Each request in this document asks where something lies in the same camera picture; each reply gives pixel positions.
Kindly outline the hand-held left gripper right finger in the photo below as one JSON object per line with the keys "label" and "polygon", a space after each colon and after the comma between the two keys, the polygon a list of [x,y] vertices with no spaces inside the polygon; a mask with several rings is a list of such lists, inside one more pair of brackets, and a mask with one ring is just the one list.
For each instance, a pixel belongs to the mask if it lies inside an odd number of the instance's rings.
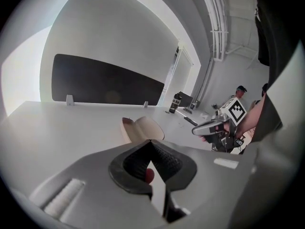
{"label": "hand-held left gripper right finger", "polygon": [[251,176],[254,151],[243,155],[152,140],[153,162],[164,180],[163,229],[229,229]]}

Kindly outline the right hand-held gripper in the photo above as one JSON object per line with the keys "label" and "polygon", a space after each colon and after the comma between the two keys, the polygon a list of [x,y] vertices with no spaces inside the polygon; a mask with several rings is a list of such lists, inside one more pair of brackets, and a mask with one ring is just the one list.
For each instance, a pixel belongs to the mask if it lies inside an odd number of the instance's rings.
{"label": "right hand-held gripper", "polygon": [[237,126],[247,114],[244,106],[236,97],[229,99],[215,111],[210,121],[204,122],[192,129],[196,136],[207,136],[206,141],[212,144],[212,150],[232,152],[234,148],[244,144],[244,136],[236,137]]}

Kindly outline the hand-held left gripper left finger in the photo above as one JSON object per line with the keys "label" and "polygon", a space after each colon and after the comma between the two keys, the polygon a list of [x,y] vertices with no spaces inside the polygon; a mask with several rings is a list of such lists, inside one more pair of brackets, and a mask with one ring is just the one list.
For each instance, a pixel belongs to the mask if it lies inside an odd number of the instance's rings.
{"label": "hand-held left gripper left finger", "polygon": [[131,194],[110,177],[108,167],[119,154],[136,146],[129,143],[84,156],[42,182],[29,199],[41,209],[76,179],[82,183],[59,222],[74,229],[156,229],[167,224],[148,195]]}

